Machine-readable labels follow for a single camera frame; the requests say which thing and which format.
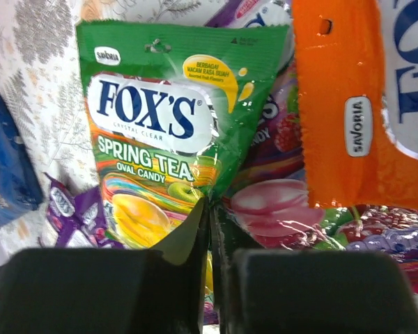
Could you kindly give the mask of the green spring tea candy packet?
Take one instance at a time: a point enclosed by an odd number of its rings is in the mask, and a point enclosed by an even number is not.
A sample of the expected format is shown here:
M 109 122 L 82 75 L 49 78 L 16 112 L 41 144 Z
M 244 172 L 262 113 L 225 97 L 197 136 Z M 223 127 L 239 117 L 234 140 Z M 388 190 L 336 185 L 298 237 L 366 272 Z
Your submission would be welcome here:
M 77 25 L 105 234 L 186 262 L 198 223 L 245 160 L 281 69 L 286 25 Z

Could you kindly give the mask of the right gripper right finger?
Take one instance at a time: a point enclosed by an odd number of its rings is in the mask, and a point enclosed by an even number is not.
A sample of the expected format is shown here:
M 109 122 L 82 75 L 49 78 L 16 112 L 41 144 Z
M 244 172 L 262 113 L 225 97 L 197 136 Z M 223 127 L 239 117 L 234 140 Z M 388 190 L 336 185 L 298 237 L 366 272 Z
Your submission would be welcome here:
M 418 333 L 418 295 L 388 255 L 265 249 L 210 213 L 222 333 Z

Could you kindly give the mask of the orange fruits candy packet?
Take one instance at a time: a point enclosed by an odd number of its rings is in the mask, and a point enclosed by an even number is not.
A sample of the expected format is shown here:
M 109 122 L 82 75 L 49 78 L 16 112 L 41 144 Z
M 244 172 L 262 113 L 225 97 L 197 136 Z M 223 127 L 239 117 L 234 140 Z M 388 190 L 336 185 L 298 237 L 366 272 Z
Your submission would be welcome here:
M 309 204 L 418 209 L 418 0 L 294 1 Z

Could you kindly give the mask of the purple candy packet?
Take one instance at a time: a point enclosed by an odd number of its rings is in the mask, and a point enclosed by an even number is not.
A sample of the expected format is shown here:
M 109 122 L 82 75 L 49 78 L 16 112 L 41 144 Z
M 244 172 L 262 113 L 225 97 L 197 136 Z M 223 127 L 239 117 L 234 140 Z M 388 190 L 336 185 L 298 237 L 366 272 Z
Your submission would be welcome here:
M 292 1 L 232 0 L 206 23 L 209 27 L 248 28 L 292 25 Z
M 50 175 L 48 206 L 38 238 L 44 248 L 115 248 L 124 245 L 108 232 L 100 189 L 95 186 L 73 196 Z

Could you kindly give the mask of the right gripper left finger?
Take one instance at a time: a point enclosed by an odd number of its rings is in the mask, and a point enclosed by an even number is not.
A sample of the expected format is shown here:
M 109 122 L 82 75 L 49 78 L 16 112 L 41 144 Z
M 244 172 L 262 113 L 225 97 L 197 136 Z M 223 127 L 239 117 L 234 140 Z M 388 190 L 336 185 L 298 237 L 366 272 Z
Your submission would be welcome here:
M 200 333 L 208 204 L 152 248 L 28 248 L 0 267 L 0 333 Z

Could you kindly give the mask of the blue Doritos chip bag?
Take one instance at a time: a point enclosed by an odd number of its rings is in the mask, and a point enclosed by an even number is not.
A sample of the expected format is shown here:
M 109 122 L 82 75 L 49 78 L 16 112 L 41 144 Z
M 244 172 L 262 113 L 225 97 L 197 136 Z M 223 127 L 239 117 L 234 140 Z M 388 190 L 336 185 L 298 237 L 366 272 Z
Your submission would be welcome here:
M 44 200 L 20 132 L 0 96 L 0 228 Z

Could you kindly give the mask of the pink berries candy packet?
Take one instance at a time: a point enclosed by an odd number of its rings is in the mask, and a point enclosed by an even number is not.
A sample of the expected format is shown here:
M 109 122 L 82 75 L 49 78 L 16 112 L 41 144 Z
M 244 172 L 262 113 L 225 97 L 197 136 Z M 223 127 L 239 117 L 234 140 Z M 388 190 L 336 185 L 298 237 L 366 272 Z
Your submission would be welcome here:
M 384 253 L 418 295 L 418 210 L 309 205 L 294 62 L 277 77 L 245 162 L 217 205 L 265 249 Z

